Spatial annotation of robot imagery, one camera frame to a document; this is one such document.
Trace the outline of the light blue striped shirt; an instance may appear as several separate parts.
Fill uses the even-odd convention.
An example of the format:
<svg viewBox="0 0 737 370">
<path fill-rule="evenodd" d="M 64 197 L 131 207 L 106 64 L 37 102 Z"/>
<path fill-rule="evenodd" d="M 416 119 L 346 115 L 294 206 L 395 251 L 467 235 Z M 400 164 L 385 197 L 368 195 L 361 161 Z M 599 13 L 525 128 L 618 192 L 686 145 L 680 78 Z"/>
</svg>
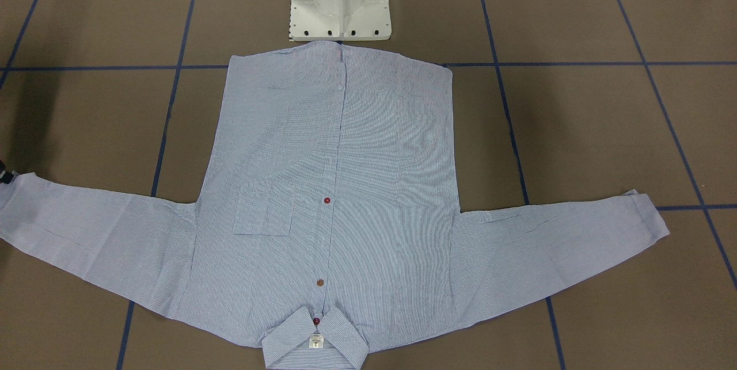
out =
<svg viewBox="0 0 737 370">
<path fill-rule="evenodd" d="M 2 239 L 267 368 L 359 369 L 669 234 L 646 194 L 461 212 L 452 72 L 327 41 L 231 58 L 199 197 L 2 186 Z"/>
</svg>

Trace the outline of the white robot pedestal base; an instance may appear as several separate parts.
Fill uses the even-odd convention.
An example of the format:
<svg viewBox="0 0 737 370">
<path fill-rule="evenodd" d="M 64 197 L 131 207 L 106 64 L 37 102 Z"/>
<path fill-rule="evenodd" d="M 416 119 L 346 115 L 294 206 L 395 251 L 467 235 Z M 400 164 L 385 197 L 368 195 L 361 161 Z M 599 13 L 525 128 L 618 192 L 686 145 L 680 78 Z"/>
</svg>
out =
<svg viewBox="0 0 737 370">
<path fill-rule="evenodd" d="M 292 41 L 384 41 L 392 36 L 390 0 L 290 0 Z"/>
</svg>

